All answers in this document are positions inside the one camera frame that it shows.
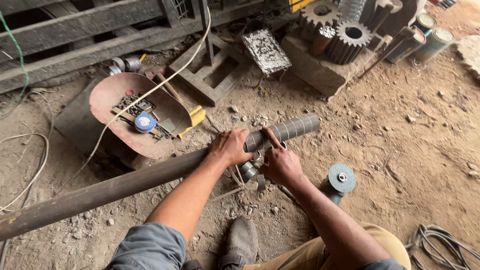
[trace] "cog wheel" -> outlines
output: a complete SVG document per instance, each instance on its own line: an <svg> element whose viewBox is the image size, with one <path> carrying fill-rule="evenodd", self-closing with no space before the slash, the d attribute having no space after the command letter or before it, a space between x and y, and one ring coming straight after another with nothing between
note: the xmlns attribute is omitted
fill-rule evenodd
<svg viewBox="0 0 480 270"><path fill-rule="evenodd" d="M342 13L338 4L331 0L318 0L300 10L299 24L302 27L301 37L314 41L320 27L334 27Z"/></svg>
<svg viewBox="0 0 480 270"><path fill-rule="evenodd" d="M325 51L330 61L339 65L353 62L372 39L366 26L353 21L340 22L336 32Z"/></svg>

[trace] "person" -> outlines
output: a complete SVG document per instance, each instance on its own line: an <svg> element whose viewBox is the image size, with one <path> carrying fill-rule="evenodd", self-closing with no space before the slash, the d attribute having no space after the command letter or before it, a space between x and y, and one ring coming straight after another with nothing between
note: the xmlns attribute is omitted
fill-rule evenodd
<svg viewBox="0 0 480 270"><path fill-rule="evenodd" d="M273 149L260 171L285 186L310 217L320 237L264 264L254 264L258 252L252 220L236 218L229 231L222 270L404 270L411 269L402 243L387 230L358 224L321 193L302 172L300 160L284 149L266 126ZM195 270L202 266L186 258L187 244L215 183L228 167L253 158L243 151L249 131L220 133L200 166L173 189L143 225L130 228L107 270Z"/></svg>

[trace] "soil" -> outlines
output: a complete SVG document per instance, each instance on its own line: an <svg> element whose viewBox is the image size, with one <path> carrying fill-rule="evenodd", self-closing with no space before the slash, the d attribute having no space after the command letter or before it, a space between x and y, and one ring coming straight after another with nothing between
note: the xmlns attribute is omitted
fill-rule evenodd
<svg viewBox="0 0 480 270"><path fill-rule="evenodd" d="M430 4L425 9L457 39L480 32L477 16L480 3L476 0L461 0L447 11ZM183 49L174 54L179 55ZM144 64L146 68L169 64L173 56L150 54ZM261 98L257 90L252 89L259 76L260 71L253 69L215 108L202 104L179 80L174 79L172 85L188 109L202 105L224 129L238 126L254 130L258 127L252 122L258 114L267 116L269 123L276 123L305 110L315 112L322 119L320 130L288 141L288 147L298 154L304 172L315 185L320 184L334 163L345 163L352 168L357 185L342 200L340 206L344 211L357 221L386 228L402 242L407 241L419 224L436 224L466 246L480 250L480 182L468 176L472 169L467 166L467 163L480 166L480 108L477 106L480 89L452 49L445 50L425 66L415 66L411 61L399 65L383 62L365 78L352 80L328 102L291 73L286 73L282 83L265 81L263 86L268 96ZM85 76L66 85L47 88L50 92L45 97L52 105L53 114L58 115L63 104L88 81ZM17 94L18 91L7 93L0 97L0 102L9 101ZM231 105L240 111L231 113L228 110ZM232 121L232 116L246 116L248 120ZM409 123L408 116L414 117L415 122ZM0 137L30 132L47 134L49 118L42 99L28 99L0 122ZM353 129L356 124L362 128ZM153 163L205 147L213 136L215 130L205 120L187 133L184 141L176 141L171 153ZM38 136L28 143L26 138L7 140L0 146L0 205L17 197L37 170L44 143ZM47 165L29 204L98 183L118 173L108 162L95 160L71 179L84 161L85 156L54 130ZM178 183L176 180L14 237L5 269L103 269L128 229L143 223ZM225 173L211 197L234 188L235 182ZM10 208L20 208L22 201L20 198ZM242 191L207 204L188 247L191 256L203 262L206 269L215 269L216 260L225 250L229 225L234 217L247 215L248 207L253 209L248 216L256 223L259 235L257 263L290 251L317 235L302 210L267 181L264 192ZM279 209L277 214L273 212L274 207ZM108 226L108 219L113 219L115 224ZM478 261L467 257L472 268L480 267ZM420 259L428 268L439 268L424 256Z"/></svg>

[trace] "white cable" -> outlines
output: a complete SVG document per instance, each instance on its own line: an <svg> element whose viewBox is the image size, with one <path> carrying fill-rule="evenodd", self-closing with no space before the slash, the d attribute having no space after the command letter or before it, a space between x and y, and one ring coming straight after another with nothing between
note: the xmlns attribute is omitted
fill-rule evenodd
<svg viewBox="0 0 480 270"><path fill-rule="evenodd" d="M44 135L40 134L40 133L28 133L28 134L22 134L22 135L17 135L17 136L12 136L12 137L8 137L8 138L5 138L3 140L0 141L0 144L2 142L4 142L5 140L8 140L8 139L13 139L13 138L19 138L19 137L24 137L24 136L30 136L30 135L38 135L38 136L41 136L44 140L45 140L45 159L43 160L43 163L42 165L40 166L40 168L38 169L38 171L36 172L35 176L32 178L32 180L30 181L30 183L28 183L28 186L17 196L17 198L15 198L11 203L9 203L7 206L5 207L1 207L0 206L0 212L6 210L6 211L10 211L12 212L13 210L9 210L7 209L7 207L9 207L10 205L12 205L16 200L18 200L18 198L20 198L23 193L25 193L25 191L28 190L28 188L35 182L35 180L38 178L38 176L40 175L40 173L42 172L43 168L45 167L45 164L47 163L47 158L48 158L48 148L49 148L49 143L48 143L48 139L47 137L45 137Z"/></svg>
<svg viewBox="0 0 480 270"><path fill-rule="evenodd" d="M102 133L100 134L100 138L98 138L98 141L95 145L95 148L93 149L92 153L90 154L90 156L87 158L86 162L82 165L82 167L73 175L73 177L71 178L74 179L78 173L80 173L81 170L83 170L83 168L85 168L85 166L88 164L88 162L92 159L93 155L95 154L98 146L100 145L100 141L102 140L102 137L103 137L103 133L105 133L105 131L107 130L108 126L113 122L115 121L115 119L117 119L122 113L126 112L128 109L130 109L133 105L137 104L140 100L144 99L146 96L150 95L153 91L159 89L162 85L164 85L166 82L168 82L169 80L171 80L173 77L175 77L178 73L180 73L180 71L182 71L183 69L185 69L194 59L194 57L197 55L198 51L200 51L200 48L202 47L202 44L205 42L205 39L207 38L207 35L208 35L208 32L210 32L210 23L212 22L211 20L211 17L210 17L210 10L207 8L207 12L208 12L208 26L207 26L207 30L205 31L205 34L204 36L202 37L202 40L200 41L200 44L198 45L198 48L197 50L195 51L195 53L192 55L192 57L190 58L190 60L188 60L188 62L182 66L182 68L180 68L177 72L175 72L172 76L168 77L165 81L161 82L159 85L155 86L154 88L152 88L150 91L146 92L143 96L139 97L137 100L135 100L134 102L132 102L130 105L128 105L127 107L125 107L123 110L121 110L121 112L117 113L113 118L112 120L110 120L110 122L107 123L107 125L105 125L105 128L103 129Z"/></svg>

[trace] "forearm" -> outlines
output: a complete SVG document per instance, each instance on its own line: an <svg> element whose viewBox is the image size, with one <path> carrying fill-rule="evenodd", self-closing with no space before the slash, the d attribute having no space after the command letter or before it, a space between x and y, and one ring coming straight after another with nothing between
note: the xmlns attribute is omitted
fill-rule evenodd
<svg viewBox="0 0 480 270"><path fill-rule="evenodd" d="M179 231L190 240L215 183L225 170L220 160L207 156L205 161L173 189L146 219Z"/></svg>
<svg viewBox="0 0 480 270"><path fill-rule="evenodd" d="M356 270L369 262L391 258L373 237L306 176L288 189L312 220L339 269Z"/></svg>

